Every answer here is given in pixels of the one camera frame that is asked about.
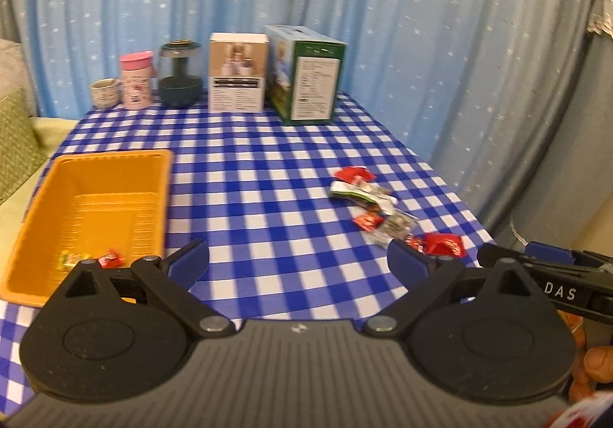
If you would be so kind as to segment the person's right hand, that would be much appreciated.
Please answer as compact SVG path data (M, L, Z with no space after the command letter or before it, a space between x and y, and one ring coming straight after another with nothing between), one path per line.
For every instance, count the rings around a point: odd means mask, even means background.
M595 392L597 384L611 384L613 380L612 346L588 347L584 319L580 316L559 311L575 339L577 355L572 367L572 383L568 391L570 403L577 403Z

